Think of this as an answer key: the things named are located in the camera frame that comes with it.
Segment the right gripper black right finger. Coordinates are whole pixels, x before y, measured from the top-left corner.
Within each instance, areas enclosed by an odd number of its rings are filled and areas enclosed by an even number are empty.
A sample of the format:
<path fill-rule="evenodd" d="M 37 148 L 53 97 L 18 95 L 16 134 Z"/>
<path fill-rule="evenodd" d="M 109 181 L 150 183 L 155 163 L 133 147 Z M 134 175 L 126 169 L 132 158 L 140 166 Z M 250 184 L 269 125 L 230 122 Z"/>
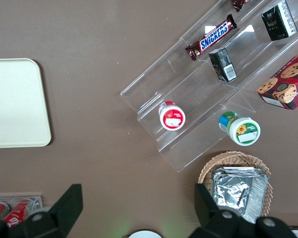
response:
<path fill-rule="evenodd" d="M 200 226 L 191 238 L 255 238 L 255 225 L 233 209 L 219 208 L 204 184 L 194 187 L 194 207 Z"/>

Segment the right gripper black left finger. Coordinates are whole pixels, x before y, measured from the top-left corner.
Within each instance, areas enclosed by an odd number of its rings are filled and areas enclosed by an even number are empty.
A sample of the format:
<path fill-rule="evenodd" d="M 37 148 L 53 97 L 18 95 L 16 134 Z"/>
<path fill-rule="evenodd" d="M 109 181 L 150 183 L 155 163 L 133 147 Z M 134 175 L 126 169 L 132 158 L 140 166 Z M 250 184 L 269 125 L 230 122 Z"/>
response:
<path fill-rule="evenodd" d="M 66 238 L 83 210 L 81 184 L 72 184 L 47 212 L 8 229 L 9 238 Z"/>

